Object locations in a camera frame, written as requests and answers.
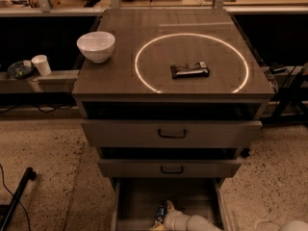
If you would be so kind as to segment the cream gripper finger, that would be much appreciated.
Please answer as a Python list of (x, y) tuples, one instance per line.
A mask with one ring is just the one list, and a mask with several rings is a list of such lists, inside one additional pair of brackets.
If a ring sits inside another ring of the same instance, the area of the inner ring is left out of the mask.
[(166, 231), (166, 227), (159, 221), (156, 221), (149, 231)]
[(172, 204), (172, 202), (170, 200), (167, 200), (167, 211), (168, 212), (172, 212), (175, 210), (174, 205)]

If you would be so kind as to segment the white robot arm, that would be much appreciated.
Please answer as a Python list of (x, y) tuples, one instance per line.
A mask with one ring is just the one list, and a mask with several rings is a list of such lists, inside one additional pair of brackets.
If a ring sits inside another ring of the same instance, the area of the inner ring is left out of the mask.
[[(193, 215), (188, 216), (175, 209), (170, 200), (159, 207), (155, 221), (148, 231), (226, 231), (213, 225), (206, 218)], [(264, 221), (259, 223), (253, 231), (308, 231), (308, 223), (301, 220), (285, 222), (281, 226)]]

